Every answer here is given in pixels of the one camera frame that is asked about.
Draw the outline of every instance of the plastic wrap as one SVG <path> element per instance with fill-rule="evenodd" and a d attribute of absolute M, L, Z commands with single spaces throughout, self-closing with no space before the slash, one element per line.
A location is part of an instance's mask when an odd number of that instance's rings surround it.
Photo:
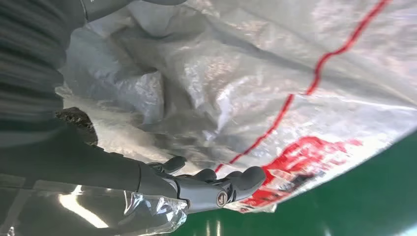
<path fill-rule="evenodd" d="M 133 2 L 73 33 L 68 106 L 99 145 L 185 156 L 219 176 L 263 166 L 240 212 L 315 187 L 417 125 L 414 0 Z"/>
<path fill-rule="evenodd" d="M 187 203 L 115 189 L 0 175 L 0 235 L 142 236 L 169 233 L 187 219 Z"/>

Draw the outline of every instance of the green floor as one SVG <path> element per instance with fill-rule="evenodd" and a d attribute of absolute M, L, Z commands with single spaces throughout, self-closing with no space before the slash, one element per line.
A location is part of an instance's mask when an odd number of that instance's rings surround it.
<path fill-rule="evenodd" d="M 171 236 L 417 236 L 417 133 L 275 214 L 189 215 Z"/>

